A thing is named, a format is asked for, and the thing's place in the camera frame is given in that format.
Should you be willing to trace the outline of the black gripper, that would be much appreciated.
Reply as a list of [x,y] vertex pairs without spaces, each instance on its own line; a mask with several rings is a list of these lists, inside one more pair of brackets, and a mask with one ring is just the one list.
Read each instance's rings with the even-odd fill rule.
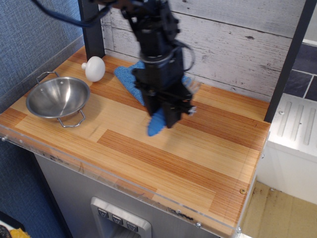
[[157,57],[140,56],[145,69],[135,69],[132,74],[136,77],[136,88],[142,92],[148,114],[152,117],[163,108],[167,128],[172,128],[181,120],[182,114],[194,114],[196,107],[191,104],[193,94],[188,89],[178,95],[168,92],[171,87],[182,87],[181,80],[186,71],[183,48],[173,47],[165,55]]

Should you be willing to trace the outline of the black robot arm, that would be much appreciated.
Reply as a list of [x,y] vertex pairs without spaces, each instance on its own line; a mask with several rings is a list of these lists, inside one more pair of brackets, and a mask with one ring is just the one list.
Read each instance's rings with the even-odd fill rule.
[[182,83],[186,69],[182,49],[186,45],[176,40],[180,32],[166,0],[98,0],[97,4],[120,9],[129,21],[140,44],[143,69],[134,69],[135,86],[142,93],[150,114],[162,111],[167,128],[191,114],[192,94]]

